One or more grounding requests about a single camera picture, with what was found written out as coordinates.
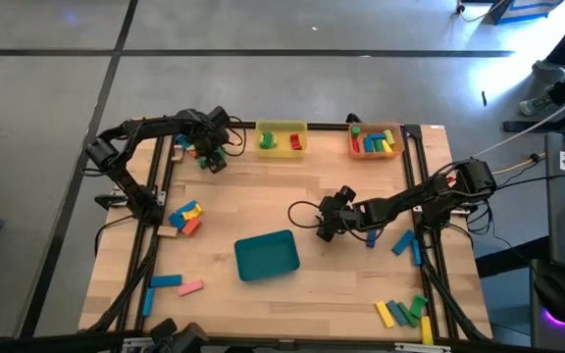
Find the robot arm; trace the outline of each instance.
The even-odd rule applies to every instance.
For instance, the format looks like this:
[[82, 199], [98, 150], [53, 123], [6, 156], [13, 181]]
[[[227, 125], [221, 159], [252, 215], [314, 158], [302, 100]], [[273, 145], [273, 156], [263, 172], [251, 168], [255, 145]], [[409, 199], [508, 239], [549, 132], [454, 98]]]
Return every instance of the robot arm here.
[[[108, 176], [124, 192], [127, 206], [137, 219], [160, 224], [163, 215], [156, 196], [147, 187], [139, 185], [126, 169], [138, 143], [147, 138], [181, 133], [193, 144], [197, 155], [206, 158], [211, 172], [216, 173], [226, 166], [217, 149], [229, 143], [226, 131], [229, 122], [230, 117], [222, 107], [209, 114], [186, 109], [171, 117], [126, 121], [100, 133], [85, 151], [99, 173]], [[114, 139], [126, 141], [121, 152], [112, 144]]]
[[[448, 174], [455, 172], [455, 178]], [[471, 159], [446, 165], [429, 180], [389, 198], [373, 198], [347, 205], [356, 193], [343, 186], [335, 196], [325, 196], [317, 234], [330, 242], [335, 233], [382, 229], [404, 211], [421, 206], [427, 226], [441, 227], [450, 220], [450, 211], [463, 203], [488, 199], [496, 182], [488, 164]]]

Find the yellow block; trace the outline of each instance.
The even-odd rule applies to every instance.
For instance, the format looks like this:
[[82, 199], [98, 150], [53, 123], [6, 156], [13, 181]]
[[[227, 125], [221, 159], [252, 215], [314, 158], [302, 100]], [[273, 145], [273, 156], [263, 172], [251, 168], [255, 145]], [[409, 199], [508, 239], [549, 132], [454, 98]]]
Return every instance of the yellow block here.
[[395, 325], [395, 322], [393, 321], [391, 314], [387, 310], [387, 305], [385, 305], [385, 302], [383, 300], [377, 303], [377, 309], [379, 309], [379, 314], [381, 314], [381, 318], [383, 318], [385, 326], [387, 326], [387, 328], [393, 327]]
[[420, 319], [420, 332], [422, 333], [422, 344], [433, 345], [433, 334], [431, 333], [431, 319], [428, 316]]
[[191, 211], [182, 212], [182, 217], [188, 221], [190, 219], [198, 217], [202, 213], [202, 208], [200, 204], [195, 204], [195, 208]]
[[385, 140], [383, 140], [383, 148], [385, 149], [385, 152], [387, 152], [387, 153], [392, 152], [391, 147], [389, 147], [389, 144]]

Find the orange block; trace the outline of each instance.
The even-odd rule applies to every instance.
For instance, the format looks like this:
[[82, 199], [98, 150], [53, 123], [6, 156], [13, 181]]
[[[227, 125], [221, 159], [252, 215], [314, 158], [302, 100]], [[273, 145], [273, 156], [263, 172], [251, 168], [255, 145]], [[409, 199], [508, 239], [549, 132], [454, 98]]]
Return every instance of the orange block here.
[[197, 218], [190, 219], [186, 223], [186, 226], [184, 226], [184, 228], [182, 229], [182, 232], [188, 236], [193, 236], [193, 233], [198, 227], [200, 227], [200, 225], [200, 220], [198, 220]]

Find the purple light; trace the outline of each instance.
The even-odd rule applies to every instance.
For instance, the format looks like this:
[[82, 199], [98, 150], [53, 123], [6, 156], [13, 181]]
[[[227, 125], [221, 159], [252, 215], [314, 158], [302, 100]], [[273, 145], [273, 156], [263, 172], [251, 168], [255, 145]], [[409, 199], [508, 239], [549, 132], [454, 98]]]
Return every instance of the purple light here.
[[544, 315], [545, 315], [546, 318], [550, 321], [551, 324], [553, 324], [553, 325], [555, 325], [555, 326], [558, 326], [558, 327], [565, 327], [565, 323], [564, 323], [564, 322], [559, 321], [559, 320], [553, 318], [553, 316], [550, 315], [550, 313], [549, 313], [546, 309], [544, 309], [543, 311], [544, 311]]

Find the yellow bin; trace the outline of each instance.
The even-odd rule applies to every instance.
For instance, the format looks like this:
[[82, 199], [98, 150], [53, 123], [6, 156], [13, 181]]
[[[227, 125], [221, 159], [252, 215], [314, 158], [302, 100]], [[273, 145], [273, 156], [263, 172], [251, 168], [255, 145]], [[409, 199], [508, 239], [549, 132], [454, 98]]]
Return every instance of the yellow bin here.
[[[259, 146], [263, 132], [269, 131], [276, 139], [276, 147], [263, 149]], [[254, 129], [254, 148], [259, 157], [265, 158], [302, 158], [307, 148], [307, 124], [294, 121], [258, 121]], [[301, 150], [291, 149], [291, 134], [297, 133]]]

